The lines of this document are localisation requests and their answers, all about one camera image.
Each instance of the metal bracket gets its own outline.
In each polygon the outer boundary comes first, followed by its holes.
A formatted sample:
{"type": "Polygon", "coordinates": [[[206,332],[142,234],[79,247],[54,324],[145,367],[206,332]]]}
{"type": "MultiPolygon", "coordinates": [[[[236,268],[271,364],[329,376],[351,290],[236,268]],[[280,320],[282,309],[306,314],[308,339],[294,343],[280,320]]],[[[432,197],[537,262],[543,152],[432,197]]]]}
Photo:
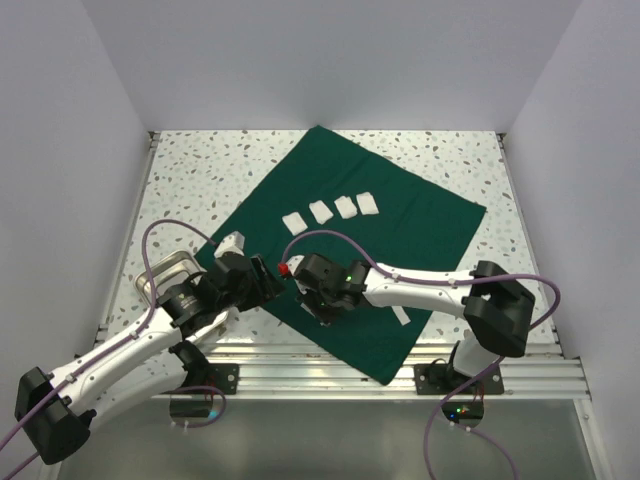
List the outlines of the metal bracket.
{"type": "Polygon", "coordinates": [[[237,363],[212,363],[209,365],[208,378],[225,395],[235,395],[240,379],[240,365],[237,363]]]}
{"type": "MultiPolygon", "coordinates": [[[[441,385],[435,385],[429,383],[429,370],[435,377],[444,376],[447,364],[429,364],[419,363],[413,367],[413,379],[416,384],[416,393],[418,395],[445,395],[449,393],[452,388],[446,388],[441,385]]],[[[502,383],[502,372],[500,366],[484,378],[478,380],[477,383],[481,383],[484,386],[484,395],[502,395],[504,393],[504,384],[502,383]]],[[[461,394],[473,395],[475,389],[471,387],[465,390],[461,394]]]]}

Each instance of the green cloth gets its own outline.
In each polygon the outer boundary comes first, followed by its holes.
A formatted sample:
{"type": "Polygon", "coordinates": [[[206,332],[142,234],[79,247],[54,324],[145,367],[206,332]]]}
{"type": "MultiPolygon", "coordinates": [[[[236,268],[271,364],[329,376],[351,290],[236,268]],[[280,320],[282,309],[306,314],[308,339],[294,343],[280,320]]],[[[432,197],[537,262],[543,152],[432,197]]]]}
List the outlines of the green cloth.
{"type": "MultiPolygon", "coordinates": [[[[246,255],[262,254],[276,266],[292,235],[282,217],[299,212],[309,230],[345,233],[376,261],[401,268],[455,270],[475,234],[485,208],[404,171],[385,158],[322,127],[309,130],[291,152],[216,232],[245,236],[246,255]],[[342,195],[371,192],[379,215],[344,220],[333,201],[342,195]],[[322,200],[334,213],[320,226],[309,204],[322,200]]],[[[301,240],[291,255],[319,253],[348,266],[360,258],[349,244],[328,235],[301,240]]],[[[204,268],[213,260],[205,245],[196,255],[204,268]]],[[[390,308],[361,308],[322,327],[295,301],[295,282],[264,309],[335,357],[383,385],[388,384],[424,329],[431,312],[406,309],[411,322],[402,326],[390,308]]]]}

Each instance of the terrazzo surface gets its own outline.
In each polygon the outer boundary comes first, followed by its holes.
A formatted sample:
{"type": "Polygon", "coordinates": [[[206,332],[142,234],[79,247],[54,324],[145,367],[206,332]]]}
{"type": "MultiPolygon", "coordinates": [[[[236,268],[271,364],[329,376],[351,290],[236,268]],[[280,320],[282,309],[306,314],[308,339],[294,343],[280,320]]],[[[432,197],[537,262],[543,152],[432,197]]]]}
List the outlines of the terrazzo surface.
{"type": "MultiPolygon", "coordinates": [[[[478,260],[492,260],[510,273],[535,272],[524,228],[509,184],[494,132],[455,131],[338,131],[401,168],[487,208],[459,269],[478,260]]],[[[304,131],[227,130],[164,131],[144,191],[137,222],[121,272],[109,336],[135,321],[146,305],[133,280],[144,269],[140,241],[145,228],[159,218],[188,222],[207,234],[215,232],[300,140],[304,131]]],[[[195,253],[201,240],[174,225],[161,225],[148,245],[154,263],[175,250],[195,253]]],[[[535,316],[546,303],[538,285],[535,316]]],[[[464,320],[434,313],[418,343],[454,343],[469,333],[464,320]]],[[[208,340],[231,344],[309,344],[262,309],[243,312],[208,340]]],[[[553,344],[551,321],[532,331],[530,343],[553,344]]]]}

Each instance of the cable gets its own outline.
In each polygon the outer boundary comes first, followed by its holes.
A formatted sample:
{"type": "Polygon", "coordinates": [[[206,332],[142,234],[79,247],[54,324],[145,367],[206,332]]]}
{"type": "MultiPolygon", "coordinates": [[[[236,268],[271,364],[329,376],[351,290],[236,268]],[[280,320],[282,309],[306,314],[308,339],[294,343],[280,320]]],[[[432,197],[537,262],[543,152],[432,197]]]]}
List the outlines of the cable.
{"type": "MultiPolygon", "coordinates": [[[[287,259],[289,258],[289,251],[296,243],[298,243],[303,238],[310,237],[313,235],[333,235],[334,237],[341,238],[342,240],[349,243],[353,248],[355,248],[358,251],[358,253],[360,253],[360,255],[362,255],[364,259],[369,263],[369,265],[371,265],[371,268],[380,272],[382,275],[384,275],[387,278],[395,278],[397,280],[402,280],[403,282],[414,283],[416,285],[427,285],[431,287],[452,286],[452,284],[449,283],[447,280],[423,280],[420,278],[405,277],[404,275],[398,275],[397,277],[394,277],[391,272],[387,272],[382,267],[380,267],[377,264],[377,262],[371,257],[371,255],[369,255],[364,248],[358,245],[355,242],[355,240],[351,239],[344,233],[336,232],[334,230],[312,230],[310,232],[306,232],[298,235],[296,238],[291,240],[289,242],[289,245],[287,245],[287,247],[284,249],[281,262],[282,263],[287,262],[287,259]]],[[[558,305],[560,304],[560,289],[558,288],[558,286],[553,281],[545,277],[542,277],[540,275],[534,275],[531,273],[508,273],[505,275],[496,275],[494,277],[471,278],[468,280],[456,280],[453,283],[453,285],[459,285],[459,286],[481,285],[483,283],[508,282],[513,280],[535,280],[537,282],[548,285],[553,290],[553,293],[555,294],[555,299],[551,307],[549,307],[549,310],[547,310],[547,312],[544,315],[542,315],[538,320],[536,320],[534,323],[531,324],[531,329],[537,327],[542,322],[544,322],[558,308],[558,305]]]]}
{"type": "MultiPolygon", "coordinates": [[[[163,223],[171,223],[171,224],[174,224],[174,225],[180,225],[181,227],[187,228],[188,230],[191,230],[192,232],[194,232],[197,235],[201,236],[208,243],[210,243],[214,247],[216,247],[216,243],[212,239],[207,237],[204,233],[202,233],[197,228],[192,227],[188,223],[182,222],[180,220],[173,220],[173,219],[170,219],[170,218],[163,218],[162,220],[156,220],[155,222],[151,223],[146,228],[144,233],[142,234],[141,243],[142,243],[142,263],[144,263],[145,273],[147,274],[147,278],[149,279],[149,286],[151,287],[151,298],[153,298],[153,299],[156,298],[157,291],[156,291],[156,284],[155,284],[155,282],[153,280],[153,273],[151,271],[151,265],[149,264],[149,256],[147,255],[147,239],[149,238],[149,234],[151,233],[151,231],[155,227],[157,227],[158,225],[161,225],[163,223]]],[[[155,304],[155,301],[154,301],[154,303],[149,307],[149,310],[147,311],[147,316],[142,321],[142,323],[138,326],[138,328],[136,328],[135,333],[137,335],[142,333],[142,331],[147,327],[147,325],[149,325],[149,323],[151,322],[151,319],[153,318],[155,310],[156,310],[156,304],[155,304]]],[[[130,335],[130,336],[124,337],[122,340],[114,343],[109,348],[105,349],[103,352],[101,352],[98,355],[96,355],[95,357],[93,357],[91,360],[88,360],[86,363],[84,363],[83,365],[79,366],[76,370],[73,371],[73,373],[71,373],[71,376],[77,377],[78,375],[82,374],[85,370],[87,370],[88,368],[92,367],[93,365],[98,363],[100,360],[102,360],[106,356],[110,355],[111,353],[115,352],[116,350],[118,350],[122,346],[126,345],[127,343],[129,343],[129,341],[134,340],[134,338],[135,338],[134,336],[130,335]]],[[[33,418],[33,416],[36,413],[38,413],[40,411],[40,409],[42,409],[42,407],[44,405],[46,405],[53,397],[55,397],[58,393],[60,393],[60,391],[64,387],[66,387],[68,384],[69,384],[68,380],[66,380],[66,379],[62,380],[55,388],[53,388],[47,395],[45,395],[42,400],[40,400],[38,403],[36,403],[36,405],[31,410],[29,410],[29,412],[27,412],[27,414],[24,417],[22,417],[20,419],[20,421],[18,423],[16,423],[15,426],[11,430],[9,430],[9,433],[7,433],[7,435],[4,436],[4,438],[0,442],[0,451],[2,451],[4,449],[4,447],[7,446],[7,444],[9,443],[9,441],[11,441],[11,439],[15,436],[15,434],[18,433],[22,429],[22,427],[24,427],[24,425],[29,420],[31,420],[31,418],[33,418]]]]}
{"type": "Polygon", "coordinates": [[[24,460],[20,465],[18,465],[16,468],[14,468],[13,470],[11,470],[6,477],[4,477],[2,480],[10,480],[13,477],[15,477],[18,473],[20,473],[27,465],[29,465],[31,462],[33,462],[36,458],[38,458],[38,452],[35,452],[33,455],[31,455],[29,458],[27,458],[26,460],[24,460]]]}
{"type": "Polygon", "coordinates": [[[193,425],[190,424],[190,423],[182,423],[181,424],[181,423],[175,422],[176,425],[179,425],[181,427],[186,427],[186,428],[208,427],[212,423],[217,422],[220,419],[220,417],[222,417],[222,414],[226,410],[226,408],[227,408],[227,397],[225,397],[224,393],[222,393],[222,390],[220,390],[220,389],[218,389],[216,387],[212,387],[211,385],[200,385],[200,386],[196,386],[196,387],[180,387],[180,388],[177,388],[175,390],[172,390],[169,393],[184,393],[184,392],[195,392],[195,391],[209,392],[209,393],[211,393],[212,396],[213,396],[214,393],[217,393],[218,395],[220,395],[220,397],[222,398],[222,406],[220,407],[220,411],[216,414],[215,417],[211,418],[211,415],[209,415],[210,418],[206,422],[196,423],[196,424],[193,424],[193,425]]]}
{"type": "MultiPolygon", "coordinates": [[[[291,240],[291,242],[289,242],[289,245],[287,245],[287,247],[285,248],[285,250],[284,250],[284,252],[282,254],[281,263],[286,263],[287,259],[289,258],[289,252],[290,252],[291,248],[296,243],[298,243],[303,238],[310,237],[312,235],[333,235],[334,237],[338,237],[338,238],[341,238],[342,240],[345,240],[353,248],[355,248],[360,253],[360,255],[362,255],[364,257],[364,259],[369,263],[369,265],[371,265],[371,268],[373,268],[374,270],[380,272],[382,275],[384,275],[384,276],[386,276],[388,278],[393,277],[393,274],[391,272],[387,272],[382,267],[380,267],[376,263],[376,261],[371,257],[371,255],[369,255],[365,251],[364,248],[362,248],[358,243],[356,243],[355,240],[351,239],[350,237],[348,237],[347,235],[345,235],[343,233],[336,232],[334,230],[312,230],[310,232],[306,232],[306,233],[298,235],[293,240],[291,240]]],[[[452,284],[450,284],[446,280],[423,280],[423,279],[419,279],[419,278],[405,277],[404,275],[398,275],[395,278],[397,280],[402,280],[403,282],[414,283],[414,284],[417,284],[417,285],[427,285],[427,286],[433,286],[433,287],[448,287],[448,286],[452,286],[452,284]]],[[[456,280],[453,283],[453,285],[460,285],[460,286],[480,285],[480,284],[484,284],[484,283],[506,282],[506,281],[513,281],[513,280],[535,280],[537,282],[544,283],[545,285],[549,286],[553,290],[553,293],[555,294],[555,298],[553,300],[553,303],[549,307],[549,309],[538,320],[536,320],[535,322],[533,322],[531,324],[529,330],[533,330],[538,325],[540,325],[542,322],[544,322],[547,318],[549,318],[553,314],[553,312],[556,311],[556,309],[558,308],[558,305],[560,304],[560,299],[561,299],[560,289],[555,284],[555,282],[553,282],[553,281],[551,281],[551,280],[549,280],[549,279],[547,279],[545,277],[542,277],[540,275],[533,275],[533,274],[530,274],[530,273],[515,273],[515,274],[496,275],[496,276],[493,276],[493,277],[473,278],[473,279],[468,279],[468,280],[456,280]]],[[[434,419],[436,418],[436,415],[440,412],[440,410],[442,409],[442,406],[445,403],[447,403],[454,395],[460,393],[461,391],[465,390],[468,386],[472,385],[473,383],[477,382],[478,380],[480,380],[485,375],[489,374],[491,371],[493,371],[500,364],[500,362],[502,362],[502,360],[504,360],[504,357],[498,358],[498,360],[496,360],[494,363],[492,363],[491,365],[486,367],[484,370],[482,370],[475,377],[470,378],[465,383],[463,383],[459,387],[457,387],[454,390],[452,390],[447,396],[445,396],[442,400],[440,400],[440,402],[438,403],[438,406],[436,408],[434,408],[433,411],[431,412],[431,415],[429,416],[429,420],[427,421],[427,426],[425,427],[425,431],[424,431],[424,445],[423,445],[424,452],[423,453],[424,453],[424,461],[425,461],[425,464],[427,466],[427,471],[429,472],[429,475],[431,476],[431,478],[433,480],[436,480],[436,476],[435,476],[435,473],[433,472],[433,468],[431,466],[431,461],[429,460],[429,448],[428,448],[428,446],[429,446],[429,433],[431,431],[431,427],[433,425],[434,419]]],[[[520,475],[519,475],[518,470],[517,470],[517,468],[515,466],[515,462],[513,461],[513,458],[511,458],[511,456],[509,455],[509,452],[507,452],[502,446],[500,446],[497,442],[495,442],[489,436],[487,436],[485,434],[482,434],[480,432],[475,432],[475,433],[478,434],[479,436],[481,436],[482,438],[485,438],[489,442],[491,442],[493,445],[495,445],[502,452],[502,454],[507,458],[507,460],[509,462],[509,465],[511,465],[511,469],[513,470],[514,480],[518,480],[520,478],[520,475]]]]}

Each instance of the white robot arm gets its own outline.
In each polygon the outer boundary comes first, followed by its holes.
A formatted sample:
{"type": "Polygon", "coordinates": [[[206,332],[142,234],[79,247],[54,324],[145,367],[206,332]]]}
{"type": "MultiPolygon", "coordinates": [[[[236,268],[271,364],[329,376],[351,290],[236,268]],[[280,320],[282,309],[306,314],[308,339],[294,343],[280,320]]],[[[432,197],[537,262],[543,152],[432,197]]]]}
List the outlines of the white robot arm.
{"type": "MultiPolygon", "coordinates": [[[[22,421],[23,428],[44,463],[64,460],[86,442],[90,427],[95,429],[146,398],[206,383],[208,362],[192,343],[203,329],[219,322],[220,317],[214,319],[229,308],[247,310],[284,291],[259,256],[242,255],[242,246],[240,234],[226,237],[216,250],[213,267],[197,284],[189,279],[158,299],[159,308],[146,328],[140,330],[147,313],[83,357],[49,374],[36,367],[23,375],[16,419],[31,416],[22,421]],[[76,373],[89,363],[89,368],[76,373]],[[63,384],[33,414],[34,405],[63,384]]],[[[446,273],[379,264],[390,272],[385,275],[364,262],[343,268],[311,254],[292,257],[287,266],[289,273],[281,273],[295,279],[303,307],[324,325],[337,321],[345,310],[361,307],[434,310],[465,318],[473,331],[453,356],[456,372],[472,377],[499,356],[524,355],[533,295],[516,281],[454,284],[504,273],[491,262],[480,262],[473,271],[446,273]],[[435,280],[440,285],[402,278],[435,280]]]]}
{"type": "Polygon", "coordinates": [[[22,376],[16,419],[44,463],[64,460],[87,441],[90,427],[146,398],[206,383],[209,364],[192,341],[227,310],[248,310],[284,291],[260,256],[242,255],[242,243],[240,234],[226,237],[197,283],[189,278],[158,298],[146,327],[149,312],[67,365],[48,374],[35,367],[22,376]]]}
{"type": "Polygon", "coordinates": [[[298,255],[287,262],[287,270],[300,290],[299,301],[323,325],[338,321],[345,310],[361,307],[410,307],[464,318],[472,334],[457,346],[451,364],[467,378],[501,356],[524,355],[535,303],[533,294],[515,280],[467,283],[505,274],[495,263],[479,262],[474,270],[457,272],[406,270],[384,264],[377,267],[353,261],[344,268],[317,254],[298,255]]]}

